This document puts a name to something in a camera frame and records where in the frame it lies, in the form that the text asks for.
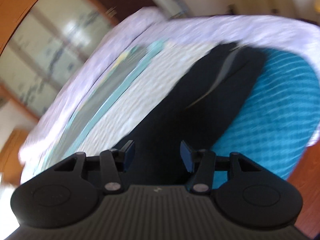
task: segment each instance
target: metal rivet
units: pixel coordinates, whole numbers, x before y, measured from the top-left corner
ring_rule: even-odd
[[[206,184],[199,183],[193,186],[193,190],[196,192],[206,192],[209,190],[209,186]]]
[[[104,188],[109,191],[116,191],[121,188],[121,185],[117,182],[109,182],[106,185],[104,185]]]

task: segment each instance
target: light blue trim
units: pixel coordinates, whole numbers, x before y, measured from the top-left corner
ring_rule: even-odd
[[[133,47],[133,48],[130,50],[130,52],[129,52],[129,54],[127,55],[127,57],[129,57],[131,54],[133,54],[136,50],[137,50],[137,49],[136,49],[136,46]],[[89,101],[89,99],[93,97],[93,95],[95,94],[95,92],[97,91],[97,89],[98,89],[100,86],[102,86],[102,84],[104,84],[104,83],[108,80],[108,78],[113,74],[113,72],[116,70],[116,68],[117,68],[118,66],[113,67],[113,68],[110,69],[110,71],[108,71],[108,73],[106,74],[106,77],[103,79],[103,81],[100,81],[100,84],[92,91],[92,93],[91,93],[91,94],[89,95],[89,97],[86,99],[86,102]],[[64,130],[67,130],[67,129],[70,128],[70,126],[71,126],[72,122],[74,121],[76,115],[79,113],[79,111],[81,111],[81,108],[80,108],[79,110],[73,112],[73,114],[72,114],[70,120],[68,121],[68,123],[67,123],[67,125],[66,125],[66,127],[65,127]]]
[[[155,57],[161,50],[163,50],[164,42],[156,41],[148,46],[148,54],[138,63],[135,69],[124,79],[121,85],[110,95],[110,97],[103,103],[95,115],[90,119],[85,128],[81,131],[80,135],[69,147],[68,151],[65,152],[63,158],[67,158],[72,155],[81,143],[88,136],[91,129],[97,124],[101,117],[111,108],[111,106],[119,99],[119,97],[130,87],[132,82],[147,68],[150,61]]]

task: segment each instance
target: wooden cabinet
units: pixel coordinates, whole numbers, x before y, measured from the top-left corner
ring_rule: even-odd
[[[36,116],[116,25],[99,4],[0,0],[0,83]]]
[[[21,145],[28,136],[28,131],[15,129],[5,143],[0,152],[0,173],[2,173],[1,183],[20,185],[23,165],[18,160],[18,152]]]

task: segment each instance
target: gray cloth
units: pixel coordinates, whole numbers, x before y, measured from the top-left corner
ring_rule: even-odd
[[[64,130],[59,143],[50,154],[50,163],[56,163],[61,160],[64,153],[76,140],[90,119],[95,115],[115,89],[121,85],[130,72],[135,69],[147,52],[147,47],[139,46],[133,49],[130,54],[117,67],[115,67],[114,70],[111,70],[112,73],[109,77],[90,96],[82,108],[71,117],[71,119],[73,118],[71,125]]]

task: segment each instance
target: wooden frame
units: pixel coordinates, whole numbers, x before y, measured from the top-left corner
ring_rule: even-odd
[[[0,83],[0,97],[5,98],[7,101],[14,103],[20,111],[22,111],[27,117],[38,122],[39,117],[25,107],[12,93],[10,93],[3,84]]]
[[[8,41],[14,34],[15,30],[28,14],[30,9],[38,0],[0,0],[0,55],[7,45]],[[97,0],[89,0],[98,11],[104,15],[113,25],[117,25],[118,21],[114,17],[109,17],[108,9],[105,8]],[[0,83],[1,95],[5,95],[8,100],[13,101],[24,112],[33,119],[39,121],[39,118],[28,110],[12,93],[10,93],[3,84]]]

